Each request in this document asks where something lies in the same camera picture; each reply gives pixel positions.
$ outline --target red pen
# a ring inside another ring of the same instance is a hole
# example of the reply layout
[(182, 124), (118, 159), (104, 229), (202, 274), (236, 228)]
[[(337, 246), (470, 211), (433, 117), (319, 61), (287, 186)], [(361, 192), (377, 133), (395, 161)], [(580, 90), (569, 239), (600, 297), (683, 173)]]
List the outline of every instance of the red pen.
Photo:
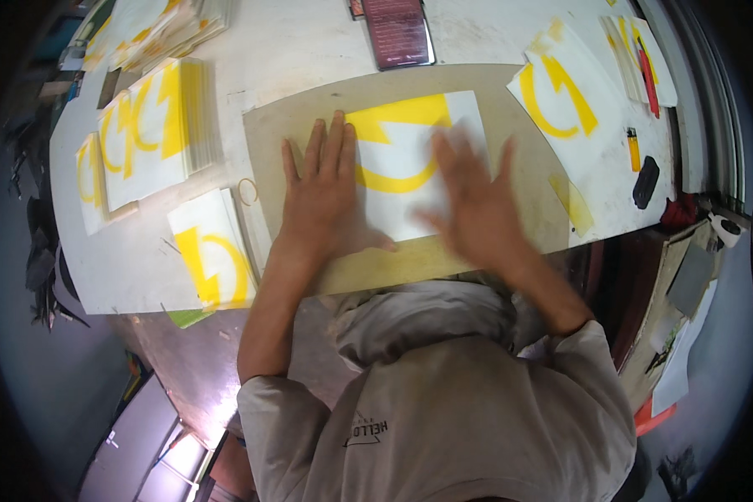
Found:
[(642, 60), (642, 76), (644, 77), (644, 86), (647, 88), (647, 99), (650, 101), (650, 111), (655, 118), (661, 118), (661, 108), (658, 106), (658, 96), (655, 94), (655, 80), (653, 79), (653, 70), (650, 68), (650, 58), (644, 52), (642, 39), (637, 38), (638, 57)]

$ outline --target cutting mat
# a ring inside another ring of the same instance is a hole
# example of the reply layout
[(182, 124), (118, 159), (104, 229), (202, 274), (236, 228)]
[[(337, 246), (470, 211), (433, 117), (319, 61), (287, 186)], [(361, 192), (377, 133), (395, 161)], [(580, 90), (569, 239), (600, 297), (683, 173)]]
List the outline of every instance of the cutting mat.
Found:
[[(346, 112), (441, 92), (474, 91), (486, 131), (492, 173), (505, 139), (516, 138), (512, 188), (524, 230), (540, 251), (569, 246), (572, 226), (548, 176), (565, 175), (549, 144), (505, 88), (521, 66), (455, 64), (406, 68), (336, 82), (291, 95), (243, 114), (251, 166), (271, 238), (282, 225), (285, 180), (279, 143), (290, 139), (306, 148), (316, 118), (331, 122), (336, 109)], [(359, 291), (471, 270), (443, 249), (437, 236), (398, 243), (396, 253), (370, 249), (337, 259), (316, 286), (317, 294)]]

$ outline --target white table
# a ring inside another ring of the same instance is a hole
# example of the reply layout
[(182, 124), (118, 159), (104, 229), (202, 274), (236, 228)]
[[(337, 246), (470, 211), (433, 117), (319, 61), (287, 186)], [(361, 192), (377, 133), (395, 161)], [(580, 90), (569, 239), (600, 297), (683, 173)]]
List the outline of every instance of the white table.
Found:
[[(75, 176), (75, 151), (97, 130), (97, 101), (106, 67), (84, 77), (81, 94), (67, 104), (50, 139), (51, 183), (61, 245), (87, 313), (156, 312), (201, 307), (181, 256), (172, 247), (167, 213), (180, 203), (253, 177), (242, 114), (282, 97), (332, 82), (376, 73), (365, 23), (353, 22), (343, 0), (246, 0), (231, 28), (191, 56), (212, 61), (225, 163), (140, 201), (134, 215), (93, 236), (84, 230)], [(617, 63), (598, 22), (601, 15), (632, 15), (622, 0), (427, 0), (425, 11), (440, 64), (524, 64), (523, 48), (553, 15), (570, 25), (623, 91)], [(626, 124), (638, 131), (642, 158), (652, 155), (661, 176), (646, 210), (630, 200), (637, 174), (626, 142), (610, 146), (597, 166), (597, 182), (578, 186), (594, 226), (569, 246), (618, 236), (655, 224), (674, 199), (674, 159), (668, 120), (656, 120), (631, 102)], [(241, 215), (253, 247), (252, 266), (263, 270), (271, 246), (261, 207)]]

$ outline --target hand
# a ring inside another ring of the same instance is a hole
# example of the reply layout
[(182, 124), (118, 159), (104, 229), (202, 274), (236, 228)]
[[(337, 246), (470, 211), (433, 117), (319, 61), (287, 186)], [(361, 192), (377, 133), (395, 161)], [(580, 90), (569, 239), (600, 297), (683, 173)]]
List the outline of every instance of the hand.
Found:
[(511, 189), (512, 138), (502, 147), (493, 181), (462, 132), (454, 134), (454, 142), (435, 133), (432, 146), (449, 193), (451, 218), (421, 210), (417, 216), (435, 228), (455, 256), (520, 286), (525, 269), (539, 255), (524, 237)]
[(368, 227), (355, 187), (354, 126), (343, 125), (335, 112), (326, 134), (322, 119), (315, 121), (304, 154), (303, 177), (287, 140), (282, 141), (282, 164), (287, 178), (282, 228), (271, 256), (291, 256), (315, 273), (330, 259), (366, 247), (393, 251), (393, 241)]

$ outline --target gray t-shirt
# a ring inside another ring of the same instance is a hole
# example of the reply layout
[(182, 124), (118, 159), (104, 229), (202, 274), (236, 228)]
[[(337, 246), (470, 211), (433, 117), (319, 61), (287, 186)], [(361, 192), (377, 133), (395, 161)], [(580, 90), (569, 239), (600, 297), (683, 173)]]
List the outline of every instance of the gray t-shirt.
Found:
[(334, 410), (286, 378), (238, 394), (264, 502), (607, 500), (636, 433), (596, 321), (548, 366), (485, 336), (415, 348), (353, 380)]

